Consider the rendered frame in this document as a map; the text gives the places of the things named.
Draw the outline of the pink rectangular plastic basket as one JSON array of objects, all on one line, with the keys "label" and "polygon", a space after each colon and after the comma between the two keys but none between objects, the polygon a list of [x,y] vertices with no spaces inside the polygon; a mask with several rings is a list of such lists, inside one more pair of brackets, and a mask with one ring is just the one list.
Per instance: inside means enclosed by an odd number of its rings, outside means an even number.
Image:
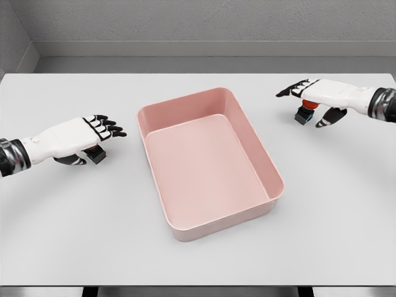
[{"label": "pink rectangular plastic basket", "polygon": [[213,88],[141,108],[137,124],[173,236],[192,241],[272,210],[284,181],[239,101]]}]

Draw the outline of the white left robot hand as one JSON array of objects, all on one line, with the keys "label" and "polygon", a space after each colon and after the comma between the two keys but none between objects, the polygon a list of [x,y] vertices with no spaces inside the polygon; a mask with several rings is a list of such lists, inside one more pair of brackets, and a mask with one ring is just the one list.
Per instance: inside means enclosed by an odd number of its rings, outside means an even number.
[{"label": "white left robot hand", "polygon": [[100,145],[105,140],[127,136],[123,128],[104,115],[75,118],[50,127],[44,133],[54,136],[52,158],[64,165],[84,165],[86,161],[77,155],[78,152]]}]

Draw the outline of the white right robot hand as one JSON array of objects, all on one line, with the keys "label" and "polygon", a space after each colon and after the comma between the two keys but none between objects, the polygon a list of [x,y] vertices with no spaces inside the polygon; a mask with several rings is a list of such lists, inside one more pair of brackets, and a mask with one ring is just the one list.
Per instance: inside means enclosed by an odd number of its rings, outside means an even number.
[{"label": "white right robot hand", "polygon": [[335,124],[346,114],[347,109],[341,108],[341,91],[345,84],[326,79],[301,80],[276,94],[276,97],[294,96],[308,100],[319,105],[329,106],[321,120],[315,125],[316,128]]}]

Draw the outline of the black red-button industrial switch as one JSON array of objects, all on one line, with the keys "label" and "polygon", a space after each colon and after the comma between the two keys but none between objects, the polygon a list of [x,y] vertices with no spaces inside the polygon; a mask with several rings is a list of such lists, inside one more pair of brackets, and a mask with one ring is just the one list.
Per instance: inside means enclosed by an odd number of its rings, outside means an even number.
[{"label": "black red-button industrial switch", "polygon": [[84,150],[84,153],[96,165],[106,158],[106,152],[99,145]]},{"label": "black red-button industrial switch", "polygon": [[319,106],[318,103],[314,103],[308,100],[303,100],[302,105],[298,108],[295,114],[295,120],[302,125],[308,123],[313,114],[314,110]]}]

